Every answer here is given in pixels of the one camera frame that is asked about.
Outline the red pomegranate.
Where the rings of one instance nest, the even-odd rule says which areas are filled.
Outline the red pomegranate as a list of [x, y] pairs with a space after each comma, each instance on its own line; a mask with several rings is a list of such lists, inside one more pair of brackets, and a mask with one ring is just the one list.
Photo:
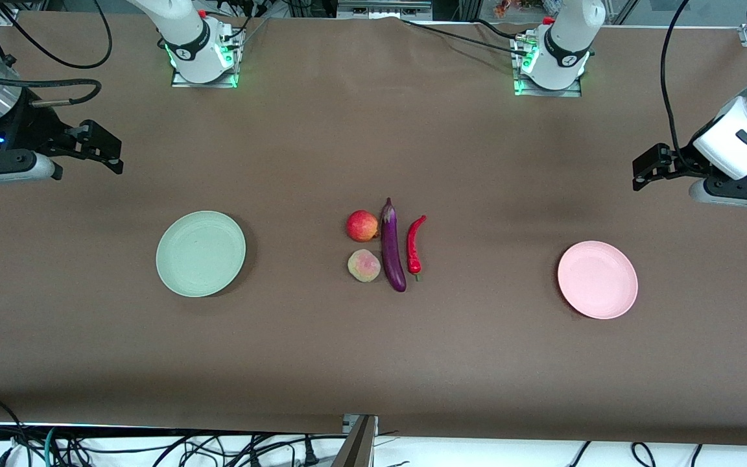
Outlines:
[[379, 237], [379, 218], [366, 210], [353, 211], [345, 222], [345, 233], [359, 243], [371, 241]]

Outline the aluminium frame profile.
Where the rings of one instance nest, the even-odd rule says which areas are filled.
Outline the aluminium frame profile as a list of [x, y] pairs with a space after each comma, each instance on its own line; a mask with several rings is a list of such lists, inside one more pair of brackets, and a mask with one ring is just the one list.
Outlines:
[[335, 10], [337, 19], [433, 20], [432, 0], [337, 0]]

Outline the light green round plate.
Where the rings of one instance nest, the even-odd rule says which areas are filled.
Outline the light green round plate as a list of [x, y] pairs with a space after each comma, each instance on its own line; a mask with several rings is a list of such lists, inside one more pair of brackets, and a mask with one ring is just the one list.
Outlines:
[[173, 222], [160, 237], [155, 268], [173, 293], [202, 298], [225, 290], [243, 268], [246, 253], [245, 234], [234, 219], [196, 211]]

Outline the pale green pink peach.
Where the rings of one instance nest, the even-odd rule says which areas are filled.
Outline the pale green pink peach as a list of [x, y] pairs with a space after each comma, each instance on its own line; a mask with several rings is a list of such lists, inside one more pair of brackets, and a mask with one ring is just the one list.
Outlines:
[[381, 272], [379, 258], [367, 249], [353, 252], [347, 262], [349, 273], [361, 283], [371, 283]]

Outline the long purple eggplant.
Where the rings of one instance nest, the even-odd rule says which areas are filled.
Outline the long purple eggplant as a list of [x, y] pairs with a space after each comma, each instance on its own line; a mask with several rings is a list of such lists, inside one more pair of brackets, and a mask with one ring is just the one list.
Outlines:
[[392, 289], [398, 293], [407, 290], [407, 281], [399, 254], [397, 213], [391, 198], [386, 198], [380, 215], [381, 252], [383, 271]]

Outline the pink round plate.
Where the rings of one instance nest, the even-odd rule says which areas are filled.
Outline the pink round plate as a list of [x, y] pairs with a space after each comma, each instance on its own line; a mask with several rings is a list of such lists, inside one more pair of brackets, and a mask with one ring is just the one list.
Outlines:
[[578, 313], [598, 320], [631, 310], [639, 291], [634, 264], [608, 243], [583, 241], [563, 252], [556, 269], [558, 289]]

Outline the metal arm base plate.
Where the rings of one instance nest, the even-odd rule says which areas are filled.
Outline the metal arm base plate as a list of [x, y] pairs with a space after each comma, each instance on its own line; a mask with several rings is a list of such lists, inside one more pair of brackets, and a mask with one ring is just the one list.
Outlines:
[[174, 88], [234, 89], [239, 84], [246, 31], [232, 30], [231, 25], [220, 26], [221, 35], [201, 50], [195, 61], [178, 65], [177, 56], [170, 53]]
[[514, 52], [511, 66], [516, 95], [581, 97], [581, 76], [589, 54], [572, 66], [561, 66], [551, 53], [540, 50], [534, 38], [518, 35], [510, 39], [509, 45]]

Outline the red chili pepper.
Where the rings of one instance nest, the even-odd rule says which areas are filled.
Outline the red chili pepper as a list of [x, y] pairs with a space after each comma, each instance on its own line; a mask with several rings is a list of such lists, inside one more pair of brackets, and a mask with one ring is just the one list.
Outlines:
[[417, 235], [419, 228], [424, 224], [424, 222], [426, 222], [426, 220], [426, 216], [420, 216], [418, 219], [412, 222], [409, 230], [407, 230], [407, 270], [409, 270], [409, 273], [413, 278], [415, 278], [416, 281], [421, 280], [421, 272], [423, 272], [423, 264], [421, 264], [421, 260], [418, 254]]

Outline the brown table cover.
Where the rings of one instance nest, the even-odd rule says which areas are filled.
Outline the brown table cover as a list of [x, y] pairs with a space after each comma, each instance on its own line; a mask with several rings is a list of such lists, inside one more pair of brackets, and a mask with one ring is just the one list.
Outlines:
[[[236, 89], [177, 89], [148, 18], [110, 21], [101, 94], [58, 113], [121, 139], [124, 172], [62, 158], [62, 180], [0, 184], [0, 400], [25, 422], [330, 432], [370, 413], [404, 437], [747, 444], [747, 208], [693, 201], [690, 178], [632, 189], [669, 139], [664, 30], [599, 32], [572, 99], [519, 97], [501, 51], [394, 18], [253, 21]], [[379, 237], [347, 236], [356, 210]], [[247, 253], [187, 298], [155, 257], [196, 211], [234, 219]], [[563, 298], [583, 241], [632, 262], [626, 314]], [[347, 268], [361, 249], [371, 283]]]

